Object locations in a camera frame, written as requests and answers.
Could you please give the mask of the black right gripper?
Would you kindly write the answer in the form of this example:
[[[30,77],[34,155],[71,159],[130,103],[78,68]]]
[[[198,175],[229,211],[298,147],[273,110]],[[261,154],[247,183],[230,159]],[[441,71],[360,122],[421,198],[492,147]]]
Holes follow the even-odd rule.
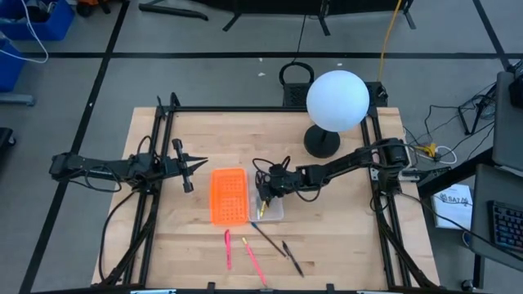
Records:
[[[302,175],[298,171],[288,171],[282,164],[275,164],[268,172],[258,170],[255,175],[255,186],[258,191],[258,205],[265,201],[269,207],[273,198],[282,198],[297,190],[302,183]]]

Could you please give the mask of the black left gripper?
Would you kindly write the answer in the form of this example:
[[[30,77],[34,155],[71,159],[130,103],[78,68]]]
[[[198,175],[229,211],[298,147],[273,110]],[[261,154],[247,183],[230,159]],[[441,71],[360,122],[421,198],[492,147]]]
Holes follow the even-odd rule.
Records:
[[[193,184],[190,182],[190,176],[194,172],[203,166],[207,161],[207,157],[195,157],[183,152],[183,144],[180,139],[173,139],[172,146],[176,151],[176,158],[166,157],[160,162],[160,170],[158,178],[165,180],[168,178],[181,176],[183,180],[183,190],[185,193],[190,193],[194,190]],[[192,166],[188,165],[188,162],[199,162]]]

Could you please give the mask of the clear plastic supply box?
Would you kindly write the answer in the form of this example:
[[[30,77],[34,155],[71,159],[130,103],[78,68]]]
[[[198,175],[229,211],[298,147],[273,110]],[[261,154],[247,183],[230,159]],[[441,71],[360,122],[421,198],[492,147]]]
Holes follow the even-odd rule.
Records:
[[[275,222],[284,218],[284,205],[282,198],[274,198],[262,213],[262,200],[259,196],[254,181],[249,182],[248,188],[248,219],[251,222]]]

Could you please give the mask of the orange perforated box lid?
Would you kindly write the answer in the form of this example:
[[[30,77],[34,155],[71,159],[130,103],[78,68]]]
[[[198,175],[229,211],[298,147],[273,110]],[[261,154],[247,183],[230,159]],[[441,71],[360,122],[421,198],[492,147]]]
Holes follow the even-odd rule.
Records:
[[[248,181],[243,168],[216,169],[211,174],[210,212],[214,225],[248,221]]]

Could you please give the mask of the brown pencil with blue cap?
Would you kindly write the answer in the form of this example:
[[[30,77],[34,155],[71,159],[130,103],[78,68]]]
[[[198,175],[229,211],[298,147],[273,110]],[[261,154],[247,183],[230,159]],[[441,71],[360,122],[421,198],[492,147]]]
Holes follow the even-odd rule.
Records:
[[[254,222],[250,222],[250,225],[280,254],[282,255],[284,258],[287,258],[287,255],[286,253],[278,246],[275,244],[275,242],[266,234],[264,233],[256,223]]]

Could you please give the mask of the pink pencil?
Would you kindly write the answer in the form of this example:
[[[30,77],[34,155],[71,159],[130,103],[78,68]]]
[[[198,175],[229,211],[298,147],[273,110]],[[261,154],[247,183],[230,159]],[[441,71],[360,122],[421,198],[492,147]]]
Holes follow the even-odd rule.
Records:
[[[257,275],[258,275],[259,279],[261,280],[262,285],[264,287],[268,287],[268,283],[267,283],[266,277],[263,274],[260,265],[258,264],[257,258],[255,257],[252,248],[248,244],[248,240],[245,237],[242,237],[241,239],[242,239],[242,242],[243,242],[243,244],[244,244],[244,246],[246,248],[246,251],[247,251],[247,253],[249,255],[249,258],[250,258],[251,262],[253,263],[253,267],[257,271]]]

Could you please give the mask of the pink highlighter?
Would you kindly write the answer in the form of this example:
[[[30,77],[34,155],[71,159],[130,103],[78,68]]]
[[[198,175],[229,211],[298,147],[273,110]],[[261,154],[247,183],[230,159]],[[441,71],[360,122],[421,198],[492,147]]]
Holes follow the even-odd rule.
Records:
[[[225,245],[226,245],[226,266],[227,270],[232,270],[232,252],[231,252],[231,239],[230,231],[227,229],[224,233]]]

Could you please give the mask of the black pen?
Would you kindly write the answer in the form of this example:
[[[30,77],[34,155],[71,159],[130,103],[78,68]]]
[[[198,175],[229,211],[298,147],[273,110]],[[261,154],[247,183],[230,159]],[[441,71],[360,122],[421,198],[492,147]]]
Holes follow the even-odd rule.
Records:
[[[287,245],[287,243],[285,241],[282,241],[282,246],[283,246],[283,249],[284,249],[285,253],[287,254],[287,256],[290,258],[291,262],[293,263],[295,269],[299,273],[299,275],[302,278],[305,278],[305,275],[304,275],[304,273],[302,271],[301,266],[298,264],[297,260],[295,259],[295,257],[291,253],[290,248],[288,247],[288,245]]]

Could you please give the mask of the black mesh box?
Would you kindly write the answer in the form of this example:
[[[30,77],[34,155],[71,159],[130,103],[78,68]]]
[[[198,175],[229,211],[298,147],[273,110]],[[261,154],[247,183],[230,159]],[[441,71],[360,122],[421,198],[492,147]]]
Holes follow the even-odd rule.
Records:
[[[283,107],[305,106],[310,87],[310,83],[285,83],[283,85]]]

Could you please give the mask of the small black box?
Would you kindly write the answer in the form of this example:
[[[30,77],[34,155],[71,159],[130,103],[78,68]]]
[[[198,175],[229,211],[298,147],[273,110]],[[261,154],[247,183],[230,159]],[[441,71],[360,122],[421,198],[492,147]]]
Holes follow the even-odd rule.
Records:
[[[366,82],[369,91],[369,102],[373,107],[387,107],[388,94],[381,82]]]

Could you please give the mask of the white globe lamp black base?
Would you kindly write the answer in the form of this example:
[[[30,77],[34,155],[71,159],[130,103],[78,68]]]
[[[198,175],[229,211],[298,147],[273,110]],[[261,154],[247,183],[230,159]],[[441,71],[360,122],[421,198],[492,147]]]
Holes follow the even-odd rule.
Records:
[[[304,135],[306,151],[329,158],[339,149],[340,134],[360,124],[370,106],[369,90],[356,74],[334,70],[319,76],[306,95],[306,111],[313,125]]]

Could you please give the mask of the yellow plug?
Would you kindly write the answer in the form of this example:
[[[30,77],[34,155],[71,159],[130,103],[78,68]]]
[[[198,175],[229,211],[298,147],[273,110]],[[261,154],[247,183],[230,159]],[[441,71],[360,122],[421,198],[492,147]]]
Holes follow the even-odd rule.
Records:
[[[418,156],[424,158],[436,158],[436,145],[431,143],[428,145],[412,145],[411,150],[414,151]]]

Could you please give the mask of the black partition screen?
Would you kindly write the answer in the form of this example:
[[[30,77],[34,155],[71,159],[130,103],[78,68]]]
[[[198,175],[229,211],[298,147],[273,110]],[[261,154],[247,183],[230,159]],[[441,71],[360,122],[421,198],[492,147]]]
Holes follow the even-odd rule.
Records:
[[[398,11],[405,15],[411,29],[415,29],[409,9],[413,0],[188,0],[217,10],[228,11],[233,18],[222,28],[228,31],[243,14],[315,16],[324,35],[329,36],[325,19],[328,16]]]

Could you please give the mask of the white booklet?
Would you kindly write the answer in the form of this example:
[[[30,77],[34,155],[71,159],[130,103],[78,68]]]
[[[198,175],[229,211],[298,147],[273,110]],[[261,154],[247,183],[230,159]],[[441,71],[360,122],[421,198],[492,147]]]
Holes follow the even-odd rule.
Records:
[[[455,184],[431,196],[436,228],[460,229],[446,218],[458,223],[465,229],[471,228],[473,201],[467,185]]]

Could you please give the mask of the grey metal foot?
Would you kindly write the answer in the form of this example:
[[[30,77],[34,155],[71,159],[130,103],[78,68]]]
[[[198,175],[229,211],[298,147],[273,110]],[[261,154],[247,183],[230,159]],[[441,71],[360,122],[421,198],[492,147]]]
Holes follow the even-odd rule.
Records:
[[[34,106],[36,100],[33,96],[26,94],[0,93],[0,104]]]

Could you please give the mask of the black chair base foot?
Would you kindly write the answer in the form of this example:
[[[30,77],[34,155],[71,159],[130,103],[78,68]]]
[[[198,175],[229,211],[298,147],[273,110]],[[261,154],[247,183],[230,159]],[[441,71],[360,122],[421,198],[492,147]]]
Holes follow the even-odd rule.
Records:
[[[12,147],[16,144],[14,132],[8,127],[0,127],[0,149]]]

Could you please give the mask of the blue plastic bin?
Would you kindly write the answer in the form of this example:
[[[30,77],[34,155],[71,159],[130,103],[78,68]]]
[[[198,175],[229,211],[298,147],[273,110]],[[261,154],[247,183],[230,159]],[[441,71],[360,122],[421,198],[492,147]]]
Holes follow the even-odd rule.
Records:
[[[0,92],[12,91],[25,65],[21,53],[7,39],[0,38]]]
[[[40,41],[60,41],[65,38],[74,19],[74,11],[66,0],[0,0],[0,32],[11,40],[35,41],[27,23],[29,20]]]

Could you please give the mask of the black desk leg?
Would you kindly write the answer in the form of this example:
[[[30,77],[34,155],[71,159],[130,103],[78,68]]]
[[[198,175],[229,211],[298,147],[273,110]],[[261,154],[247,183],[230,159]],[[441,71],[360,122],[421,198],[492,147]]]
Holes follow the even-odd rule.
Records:
[[[441,174],[440,176],[437,176],[422,185],[418,185],[418,195],[421,198],[427,198],[443,189],[449,188],[451,185],[457,184],[462,180],[466,180],[467,178],[474,176],[476,172],[476,166],[479,164],[495,166],[496,163],[492,159],[492,156],[493,148],[489,148],[474,158],[468,159],[459,166],[451,168],[449,171]]]

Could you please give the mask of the black floor stand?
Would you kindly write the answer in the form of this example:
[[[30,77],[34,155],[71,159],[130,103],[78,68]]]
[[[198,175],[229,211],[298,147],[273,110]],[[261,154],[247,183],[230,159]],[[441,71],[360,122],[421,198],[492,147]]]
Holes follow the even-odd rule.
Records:
[[[496,99],[493,95],[480,94],[458,107],[458,116],[466,136],[474,135],[480,120],[491,120],[495,115]],[[476,111],[472,125],[469,127],[465,118],[467,111]]]

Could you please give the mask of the dark grey desk top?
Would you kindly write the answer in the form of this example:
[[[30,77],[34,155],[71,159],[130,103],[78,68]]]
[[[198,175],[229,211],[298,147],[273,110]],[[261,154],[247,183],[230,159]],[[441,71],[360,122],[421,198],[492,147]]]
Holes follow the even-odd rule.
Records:
[[[476,167],[470,249],[479,256],[523,271],[523,253],[513,252],[519,259],[490,244],[491,225],[489,201],[515,205],[523,210],[523,177],[501,168],[480,164]]]

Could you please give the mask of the black keyboard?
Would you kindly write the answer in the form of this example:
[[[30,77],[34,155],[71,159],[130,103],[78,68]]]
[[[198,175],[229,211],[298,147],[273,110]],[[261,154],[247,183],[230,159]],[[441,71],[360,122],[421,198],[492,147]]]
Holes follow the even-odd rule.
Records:
[[[492,242],[514,252],[523,252],[523,207],[488,201]]]

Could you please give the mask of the grey desk panel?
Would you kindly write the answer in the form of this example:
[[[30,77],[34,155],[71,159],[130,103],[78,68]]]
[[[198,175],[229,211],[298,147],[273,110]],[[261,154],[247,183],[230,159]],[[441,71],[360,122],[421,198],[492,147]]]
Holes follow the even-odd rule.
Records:
[[[523,172],[523,109],[511,104],[509,86],[514,81],[513,73],[497,74],[492,159],[500,166]]]

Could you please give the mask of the black device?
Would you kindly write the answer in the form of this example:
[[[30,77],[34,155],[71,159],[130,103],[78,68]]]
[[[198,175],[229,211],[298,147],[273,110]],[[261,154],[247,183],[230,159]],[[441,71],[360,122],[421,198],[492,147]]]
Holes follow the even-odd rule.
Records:
[[[511,104],[519,109],[523,109],[523,59],[512,66],[514,80],[509,85]]]

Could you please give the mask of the black aluminium table frame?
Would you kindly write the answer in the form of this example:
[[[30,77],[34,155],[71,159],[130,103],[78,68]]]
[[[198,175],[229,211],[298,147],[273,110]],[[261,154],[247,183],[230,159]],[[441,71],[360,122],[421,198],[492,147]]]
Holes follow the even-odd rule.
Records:
[[[149,257],[147,287],[259,289],[264,287],[242,237],[248,240],[268,287],[275,290],[381,290],[387,287],[376,217],[369,207],[371,182],[359,169],[334,179],[320,195],[305,193],[284,199],[284,218],[258,227],[283,251],[285,241],[305,278],[290,258],[280,255],[251,225],[215,226],[210,220],[209,186],[213,170],[252,170],[286,156],[292,166],[315,162],[302,137],[311,125],[304,112],[281,107],[216,112],[181,109],[172,122],[172,136],[184,150],[208,161],[192,177],[186,194],[178,178],[163,184],[159,214]],[[224,233],[230,231],[232,270],[226,266]]]

